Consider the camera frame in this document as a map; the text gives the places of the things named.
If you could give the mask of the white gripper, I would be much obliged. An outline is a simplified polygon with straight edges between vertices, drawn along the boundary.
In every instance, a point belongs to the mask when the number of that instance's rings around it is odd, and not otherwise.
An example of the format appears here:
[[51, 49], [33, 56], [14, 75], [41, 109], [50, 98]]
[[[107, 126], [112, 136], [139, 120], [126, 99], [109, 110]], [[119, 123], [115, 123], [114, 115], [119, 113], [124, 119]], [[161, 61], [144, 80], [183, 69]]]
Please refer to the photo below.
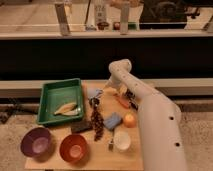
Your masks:
[[107, 88], [112, 88], [114, 89], [118, 94], [122, 94], [125, 93], [127, 88], [122, 84], [122, 83], [118, 83], [118, 82], [114, 82], [112, 79], [109, 79], [105, 86], [105, 89]]

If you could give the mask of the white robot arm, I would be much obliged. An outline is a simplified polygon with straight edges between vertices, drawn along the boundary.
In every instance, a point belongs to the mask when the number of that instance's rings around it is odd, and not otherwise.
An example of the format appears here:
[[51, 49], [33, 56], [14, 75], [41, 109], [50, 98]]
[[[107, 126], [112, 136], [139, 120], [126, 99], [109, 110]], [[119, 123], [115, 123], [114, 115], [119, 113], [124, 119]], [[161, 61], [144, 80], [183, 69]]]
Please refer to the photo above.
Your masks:
[[180, 108], [132, 75], [131, 69], [129, 59], [111, 62], [106, 87], [120, 90], [124, 84], [140, 100], [138, 126], [144, 171], [188, 171], [179, 129]]

